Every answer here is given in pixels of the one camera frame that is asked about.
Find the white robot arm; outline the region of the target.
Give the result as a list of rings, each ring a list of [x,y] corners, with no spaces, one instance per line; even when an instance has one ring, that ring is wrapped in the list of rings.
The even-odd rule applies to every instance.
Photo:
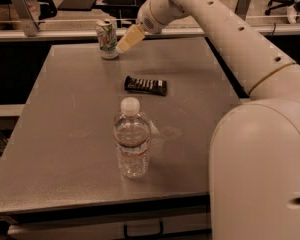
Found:
[[[219,0],[148,0],[117,49],[186,16],[250,96],[211,139],[213,240],[300,240],[300,65]]]

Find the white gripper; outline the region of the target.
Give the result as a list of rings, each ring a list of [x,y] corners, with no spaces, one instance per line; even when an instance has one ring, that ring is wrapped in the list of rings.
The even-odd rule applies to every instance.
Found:
[[[117,43],[116,51],[125,53],[145,38],[145,31],[159,34],[171,22],[186,16],[171,0],[147,0],[138,11],[138,24],[128,28]]]

